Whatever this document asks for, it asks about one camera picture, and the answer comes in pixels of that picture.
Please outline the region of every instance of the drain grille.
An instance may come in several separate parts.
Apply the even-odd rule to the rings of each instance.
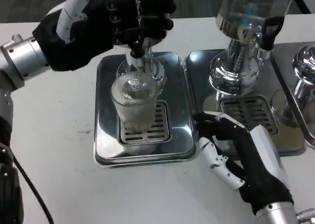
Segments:
[[[123,145],[165,143],[170,139],[167,108],[164,101],[158,101],[154,124],[147,131],[133,131],[120,127],[120,141]]]
[[[248,130],[262,125],[271,135],[278,133],[277,123],[262,96],[222,98],[220,106],[224,113],[242,123]]]

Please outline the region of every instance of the white robotic finger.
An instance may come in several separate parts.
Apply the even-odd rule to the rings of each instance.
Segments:
[[[222,113],[222,112],[211,112],[211,111],[205,111],[206,114],[212,115],[216,117],[216,120],[219,122],[221,118],[226,118],[229,121],[231,121],[232,123],[234,123],[236,126],[239,126],[241,128],[246,129],[246,127],[242,124],[239,123],[237,120],[235,120],[234,118],[230,117],[229,115]]]
[[[204,154],[210,169],[219,176],[231,189],[237,191],[241,186],[245,184],[245,181],[235,176],[229,169],[227,169],[225,163],[228,157],[218,155],[215,145],[207,138],[202,137],[199,140],[199,146]]]

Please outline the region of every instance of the white tabletop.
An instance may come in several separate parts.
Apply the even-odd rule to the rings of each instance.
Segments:
[[[27,37],[37,23],[1,24],[0,43]],[[315,41],[315,15],[287,16],[277,42]],[[214,18],[178,19],[155,51],[185,58],[224,48]],[[13,93],[12,148],[58,224],[254,224],[251,208],[207,168],[193,161],[103,169],[94,164],[96,66],[113,50],[75,72],[46,72]],[[282,159],[297,211],[315,206],[315,151]],[[20,176],[26,224],[47,223]]]

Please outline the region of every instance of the black robotic glove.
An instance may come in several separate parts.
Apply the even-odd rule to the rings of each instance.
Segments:
[[[173,28],[166,15],[175,9],[173,0],[90,0],[83,11],[88,18],[72,25],[69,44],[56,33],[60,10],[47,15],[33,36],[53,70],[76,70],[112,49],[114,43],[131,45],[139,37],[165,38]]]
[[[218,112],[201,112],[195,114],[193,118],[196,121],[195,128],[199,138],[205,137],[212,143],[214,143],[213,136],[217,140],[233,141],[243,168],[230,159],[225,165],[231,173],[245,181],[245,184],[239,188],[239,192],[242,199],[251,204],[254,214],[272,203],[291,202],[293,204],[288,187],[266,168],[266,161],[271,160],[262,158],[258,151],[258,146],[266,145],[255,144],[251,133],[243,124]],[[217,146],[216,149],[219,155],[226,156]]]

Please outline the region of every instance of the clear glass cup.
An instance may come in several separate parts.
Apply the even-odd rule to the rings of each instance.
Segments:
[[[154,123],[158,93],[155,79],[141,71],[116,78],[110,94],[122,126],[135,131],[149,129]]]

